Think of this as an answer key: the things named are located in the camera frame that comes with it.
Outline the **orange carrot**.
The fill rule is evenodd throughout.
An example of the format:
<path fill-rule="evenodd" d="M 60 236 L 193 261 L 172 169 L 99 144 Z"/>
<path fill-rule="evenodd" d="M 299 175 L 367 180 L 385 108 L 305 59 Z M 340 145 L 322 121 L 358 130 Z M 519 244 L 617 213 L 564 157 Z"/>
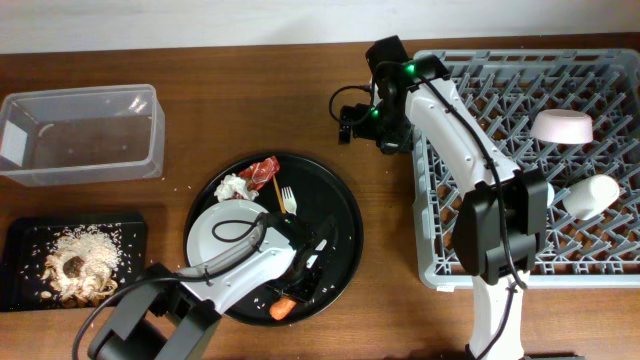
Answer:
<path fill-rule="evenodd" d="M 297 302 L 295 300 L 283 296 L 270 306 L 269 314 L 274 320 L 280 321 L 284 319 L 296 305 Z"/>

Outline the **white round plate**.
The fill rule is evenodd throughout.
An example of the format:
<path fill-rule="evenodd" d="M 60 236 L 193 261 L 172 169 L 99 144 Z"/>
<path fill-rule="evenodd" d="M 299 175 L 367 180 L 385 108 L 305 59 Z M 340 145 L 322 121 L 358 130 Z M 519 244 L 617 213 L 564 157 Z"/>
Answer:
<path fill-rule="evenodd" d="M 256 217 L 267 210 L 247 200 L 227 200 L 215 204 L 198 216 L 186 241 L 190 266 L 210 260 L 240 242 Z"/>

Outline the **white tissue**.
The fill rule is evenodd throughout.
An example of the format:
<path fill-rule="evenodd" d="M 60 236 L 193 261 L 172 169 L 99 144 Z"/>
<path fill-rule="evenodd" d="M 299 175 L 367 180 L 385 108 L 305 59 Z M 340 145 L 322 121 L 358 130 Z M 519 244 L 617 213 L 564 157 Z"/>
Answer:
<path fill-rule="evenodd" d="M 259 196 L 259 193 L 256 190 L 249 189 L 247 180 L 235 174 L 229 174 L 217 186 L 214 196 L 219 202 L 231 199 L 253 201 Z"/>

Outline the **pink bowl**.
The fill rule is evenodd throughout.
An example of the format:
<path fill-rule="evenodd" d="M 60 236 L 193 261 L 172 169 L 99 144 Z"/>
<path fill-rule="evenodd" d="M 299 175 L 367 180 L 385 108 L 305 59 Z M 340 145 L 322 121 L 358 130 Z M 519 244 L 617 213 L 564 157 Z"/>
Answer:
<path fill-rule="evenodd" d="M 551 143 L 586 144 L 593 140 L 592 118 L 574 110 L 544 110 L 536 115 L 530 135 Z"/>

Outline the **rice and food scraps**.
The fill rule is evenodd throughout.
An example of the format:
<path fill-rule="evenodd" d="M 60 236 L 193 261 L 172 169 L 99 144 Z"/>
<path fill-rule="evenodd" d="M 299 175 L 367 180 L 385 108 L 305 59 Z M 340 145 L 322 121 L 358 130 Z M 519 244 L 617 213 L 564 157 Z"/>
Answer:
<path fill-rule="evenodd" d="M 69 279 L 63 273 L 63 264 L 74 256 L 80 256 L 85 264 L 79 278 Z M 51 286 L 62 294 L 64 302 L 74 302 L 73 308 L 93 307 L 125 286 L 120 287 L 111 278 L 116 262 L 117 253 L 109 239 L 94 233 L 64 236 L 59 239 L 56 252 L 46 257 L 44 277 L 51 280 Z"/>

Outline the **brown food lump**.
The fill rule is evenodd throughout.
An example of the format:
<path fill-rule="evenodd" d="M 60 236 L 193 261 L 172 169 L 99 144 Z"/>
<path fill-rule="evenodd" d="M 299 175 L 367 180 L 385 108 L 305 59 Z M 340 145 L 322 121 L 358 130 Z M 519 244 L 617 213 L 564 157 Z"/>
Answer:
<path fill-rule="evenodd" d="M 63 273 L 69 278 L 79 278 L 85 261 L 80 256 L 74 256 L 63 264 Z"/>

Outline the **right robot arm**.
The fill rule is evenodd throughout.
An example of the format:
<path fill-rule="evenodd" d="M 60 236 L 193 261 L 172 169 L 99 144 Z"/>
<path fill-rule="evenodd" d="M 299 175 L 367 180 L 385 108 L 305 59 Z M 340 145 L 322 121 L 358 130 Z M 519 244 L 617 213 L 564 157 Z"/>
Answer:
<path fill-rule="evenodd" d="M 521 359 L 523 295 L 542 250 L 549 186 L 539 170 L 505 155 L 467 110 L 435 55 L 410 58 L 398 36 L 366 52 L 367 104 L 343 106 L 339 140 L 372 140 L 385 155 L 412 150 L 419 133 L 451 173 L 462 199 L 451 242 L 472 277 L 470 359 Z"/>

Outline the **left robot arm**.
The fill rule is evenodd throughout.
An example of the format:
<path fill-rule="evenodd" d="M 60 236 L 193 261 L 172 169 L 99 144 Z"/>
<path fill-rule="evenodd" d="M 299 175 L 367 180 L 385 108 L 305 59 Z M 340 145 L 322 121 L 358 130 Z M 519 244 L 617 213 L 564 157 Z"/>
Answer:
<path fill-rule="evenodd" d="M 310 302 L 321 273 L 313 269 L 338 238 L 336 219 L 311 229 L 291 214 L 259 213 L 231 222 L 245 231 L 223 239 L 220 254 L 177 272 L 156 264 L 110 298 L 115 309 L 91 341 L 92 359 L 199 359 L 224 313 L 256 288 L 285 302 Z"/>

